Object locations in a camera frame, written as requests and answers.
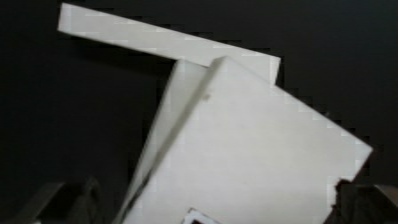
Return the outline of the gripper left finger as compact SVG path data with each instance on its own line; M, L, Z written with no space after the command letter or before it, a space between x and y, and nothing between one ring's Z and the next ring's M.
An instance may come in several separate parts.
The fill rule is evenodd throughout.
M46 183L7 224L105 224L100 183Z

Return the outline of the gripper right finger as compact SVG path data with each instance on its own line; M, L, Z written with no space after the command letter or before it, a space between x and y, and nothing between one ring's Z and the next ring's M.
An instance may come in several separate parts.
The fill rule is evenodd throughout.
M332 224L398 224L398 187L359 185L341 180L336 186Z

